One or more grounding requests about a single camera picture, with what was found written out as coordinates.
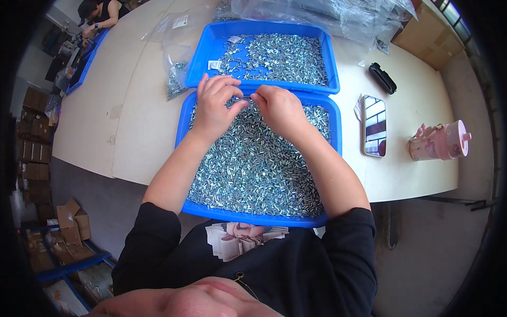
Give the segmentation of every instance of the black tank top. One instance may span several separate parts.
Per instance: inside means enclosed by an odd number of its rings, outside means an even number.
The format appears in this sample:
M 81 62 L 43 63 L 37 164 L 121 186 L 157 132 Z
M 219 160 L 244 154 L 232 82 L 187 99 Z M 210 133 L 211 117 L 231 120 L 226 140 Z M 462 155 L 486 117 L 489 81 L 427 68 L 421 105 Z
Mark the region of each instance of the black tank top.
M 104 22 L 106 20 L 108 20 L 109 18 L 111 18 L 109 16 L 109 11 L 107 11 L 107 7 L 109 6 L 109 3 L 111 2 L 111 0 L 104 0 L 102 3 L 102 15 L 99 16 L 99 17 L 96 17 L 94 19 L 95 23 L 98 23 L 98 22 Z M 123 5 L 123 3 L 120 2 L 120 4 L 122 5 L 120 10 L 118 11 L 118 19 L 121 19 L 124 15 L 126 15 L 127 13 L 129 13 L 130 11 Z

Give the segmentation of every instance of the pink mug with lid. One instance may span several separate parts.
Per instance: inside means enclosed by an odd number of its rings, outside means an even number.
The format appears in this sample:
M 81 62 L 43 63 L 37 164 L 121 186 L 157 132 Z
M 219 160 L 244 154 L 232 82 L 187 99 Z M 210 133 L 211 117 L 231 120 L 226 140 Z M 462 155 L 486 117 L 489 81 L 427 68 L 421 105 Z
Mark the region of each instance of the pink mug with lid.
M 467 133 L 463 121 L 426 127 L 423 123 L 416 134 L 410 138 L 410 156 L 414 161 L 452 160 L 468 155 L 468 141 L 472 134 Z

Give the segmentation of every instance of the worker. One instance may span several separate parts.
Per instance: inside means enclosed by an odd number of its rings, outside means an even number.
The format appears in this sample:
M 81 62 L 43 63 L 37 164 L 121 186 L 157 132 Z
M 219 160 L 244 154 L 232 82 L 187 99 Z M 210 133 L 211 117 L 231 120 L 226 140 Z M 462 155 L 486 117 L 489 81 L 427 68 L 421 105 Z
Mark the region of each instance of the worker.
M 83 0 L 78 7 L 81 18 L 78 26 L 83 25 L 87 19 L 94 22 L 83 31 L 85 38 L 94 29 L 99 30 L 116 25 L 118 20 L 129 12 L 118 0 Z
M 210 220 L 179 242 L 178 215 L 201 160 L 249 104 L 224 106 L 233 95 L 243 97 L 240 83 L 203 76 L 194 126 L 148 186 L 113 269 L 115 297 L 90 316 L 370 316 L 377 278 L 366 193 L 285 89 L 262 85 L 250 97 L 273 132 L 303 155 L 329 218 L 322 239 L 312 229 L 289 228 L 284 238 L 224 262 L 205 229 L 223 221 Z

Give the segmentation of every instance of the hand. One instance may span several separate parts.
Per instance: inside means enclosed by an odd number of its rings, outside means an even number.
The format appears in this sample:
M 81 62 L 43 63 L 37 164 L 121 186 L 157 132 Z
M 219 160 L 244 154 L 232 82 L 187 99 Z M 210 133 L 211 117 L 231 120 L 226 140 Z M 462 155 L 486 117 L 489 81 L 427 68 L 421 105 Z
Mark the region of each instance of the hand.
M 247 100 L 235 102 L 229 109 L 225 103 L 233 95 L 243 97 L 238 87 L 241 81 L 231 76 L 214 76 L 208 79 L 204 73 L 197 87 L 197 110 L 191 131 L 197 133 L 211 146 L 231 126 L 241 109 L 249 105 Z
M 313 127 L 306 118 L 301 101 L 286 89 L 262 85 L 250 98 L 259 106 L 264 121 L 273 132 L 291 143 L 295 143 L 302 129 Z
M 85 38 L 90 34 L 90 32 L 94 29 L 94 25 L 90 25 L 86 28 L 86 30 L 83 31 L 83 37 Z

